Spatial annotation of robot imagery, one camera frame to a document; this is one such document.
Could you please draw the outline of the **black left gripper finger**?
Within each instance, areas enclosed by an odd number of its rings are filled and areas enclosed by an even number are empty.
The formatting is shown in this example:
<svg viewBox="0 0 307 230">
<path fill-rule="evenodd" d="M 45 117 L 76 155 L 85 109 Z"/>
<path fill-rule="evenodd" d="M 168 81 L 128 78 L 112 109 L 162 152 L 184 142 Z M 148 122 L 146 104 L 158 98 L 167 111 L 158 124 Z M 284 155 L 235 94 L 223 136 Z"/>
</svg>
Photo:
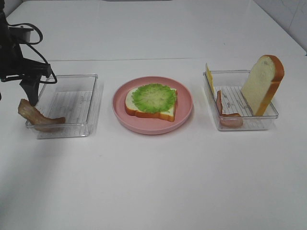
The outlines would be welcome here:
<svg viewBox="0 0 307 230">
<path fill-rule="evenodd" d="M 20 86 L 25 91 L 31 106 L 35 106 L 38 102 L 39 84 L 40 76 L 24 76 L 20 82 Z"/>
</svg>

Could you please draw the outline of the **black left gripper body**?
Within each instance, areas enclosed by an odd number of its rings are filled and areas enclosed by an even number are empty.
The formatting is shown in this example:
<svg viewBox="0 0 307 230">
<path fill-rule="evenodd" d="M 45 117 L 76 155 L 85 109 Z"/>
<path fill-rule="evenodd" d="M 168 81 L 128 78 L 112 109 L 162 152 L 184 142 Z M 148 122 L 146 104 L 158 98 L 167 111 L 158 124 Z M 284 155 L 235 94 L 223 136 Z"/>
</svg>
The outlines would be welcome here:
<svg viewBox="0 0 307 230">
<path fill-rule="evenodd" d="M 43 62 L 30 60 L 23 57 L 20 40 L 11 35 L 9 26 L 32 28 L 30 42 L 25 43 Z M 21 80 L 24 76 L 45 76 L 52 75 L 51 65 L 40 54 L 33 45 L 39 44 L 43 40 L 41 31 L 30 23 L 8 24 L 5 14 L 0 15 L 0 79 L 2 82 Z"/>
</svg>

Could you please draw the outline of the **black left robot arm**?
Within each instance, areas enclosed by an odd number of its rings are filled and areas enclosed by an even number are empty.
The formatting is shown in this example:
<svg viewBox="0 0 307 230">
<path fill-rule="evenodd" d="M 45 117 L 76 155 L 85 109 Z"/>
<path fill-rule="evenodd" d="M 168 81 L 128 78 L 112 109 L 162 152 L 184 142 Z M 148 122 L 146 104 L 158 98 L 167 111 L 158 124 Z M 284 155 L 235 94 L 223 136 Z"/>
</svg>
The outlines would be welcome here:
<svg viewBox="0 0 307 230">
<path fill-rule="evenodd" d="M 30 23 L 9 24 L 0 2 L 0 81 L 20 80 L 30 105 L 38 102 L 39 84 L 55 84 L 57 78 L 47 60 L 33 47 L 43 40 L 41 31 Z M 23 57 L 20 45 L 25 44 L 37 53 L 43 62 Z"/>
</svg>

